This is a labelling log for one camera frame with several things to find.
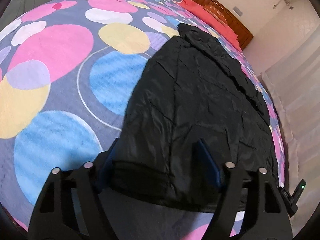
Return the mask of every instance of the yellow circle pattern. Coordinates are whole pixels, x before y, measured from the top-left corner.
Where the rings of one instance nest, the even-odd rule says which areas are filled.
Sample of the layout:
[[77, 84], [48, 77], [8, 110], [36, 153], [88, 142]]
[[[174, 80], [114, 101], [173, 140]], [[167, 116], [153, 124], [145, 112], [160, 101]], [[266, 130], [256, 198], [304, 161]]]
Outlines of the yellow circle pattern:
[[142, 3], [139, 3], [139, 2], [132, 2], [132, 1], [129, 1], [128, 3], [130, 3], [131, 5], [134, 5], [136, 7], [140, 7], [140, 8], [145, 8], [145, 9], [150, 9], [148, 6], [142, 4]]
[[149, 38], [143, 31], [123, 23], [111, 23], [102, 27], [99, 37], [124, 54], [143, 53], [150, 47]]
[[216, 38], [219, 38], [220, 36], [215, 33], [213, 30], [211, 30], [210, 28], [208, 29], [209, 33], [213, 36], [213, 37], [216, 37]]
[[0, 82], [0, 138], [16, 136], [44, 107], [50, 85], [32, 90], [13, 88], [7, 77]]
[[171, 27], [161, 26], [162, 32], [167, 34], [170, 38], [173, 36], [179, 36], [179, 32]]

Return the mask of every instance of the white curtain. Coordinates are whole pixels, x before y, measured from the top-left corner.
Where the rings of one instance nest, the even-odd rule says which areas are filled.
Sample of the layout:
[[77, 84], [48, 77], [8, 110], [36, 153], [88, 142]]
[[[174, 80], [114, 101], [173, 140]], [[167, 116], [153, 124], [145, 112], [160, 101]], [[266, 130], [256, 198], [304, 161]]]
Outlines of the white curtain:
[[261, 74], [288, 147], [289, 191], [307, 182], [291, 219], [296, 235], [320, 201], [320, 26], [299, 46]]

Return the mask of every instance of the wall switch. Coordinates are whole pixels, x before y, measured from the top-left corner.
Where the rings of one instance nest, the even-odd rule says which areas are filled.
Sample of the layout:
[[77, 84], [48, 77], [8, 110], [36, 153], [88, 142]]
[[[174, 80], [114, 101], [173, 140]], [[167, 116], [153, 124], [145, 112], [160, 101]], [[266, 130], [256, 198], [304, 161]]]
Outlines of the wall switch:
[[243, 12], [240, 11], [240, 9], [239, 9], [237, 6], [234, 6], [234, 7], [233, 7], [233, 10], [236, 12], [237, 15], [239, 15], [239, 16], [242, 16], [242, 15], [243, 15]]

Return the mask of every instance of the red blanket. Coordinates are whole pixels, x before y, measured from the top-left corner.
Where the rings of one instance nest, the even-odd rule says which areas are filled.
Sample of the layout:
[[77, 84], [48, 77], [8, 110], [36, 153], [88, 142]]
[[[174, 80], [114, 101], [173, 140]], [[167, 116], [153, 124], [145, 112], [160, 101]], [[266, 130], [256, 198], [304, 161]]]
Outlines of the red blanket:
[[202, 8], [201, 5], [197, 4], [193, 0], [182, 0], [179, 5], [199, 19], [214, 28], [221, 36], [223, 36], [227, 41], [229, 41], [239, 52], [242, 52], [240, 44], [237, 40], [238, 35], [227, 25], [223, 25], [218, 22], [210, 13]]

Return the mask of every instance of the black jacket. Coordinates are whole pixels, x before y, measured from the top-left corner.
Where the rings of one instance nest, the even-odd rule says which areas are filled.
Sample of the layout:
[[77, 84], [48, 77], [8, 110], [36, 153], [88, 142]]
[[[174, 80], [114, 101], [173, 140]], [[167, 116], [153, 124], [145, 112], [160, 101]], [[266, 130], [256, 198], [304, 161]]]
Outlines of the black jacket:
[[278, 183], [269, 113], [216, 38], [185, 24], [179, 33], [148, 61], [132, 93], [111, 186], [150, 203], [214, 212], [219, 193], [194, 161], [192, 144], [204, 138], [223, 162], [265, 167]]

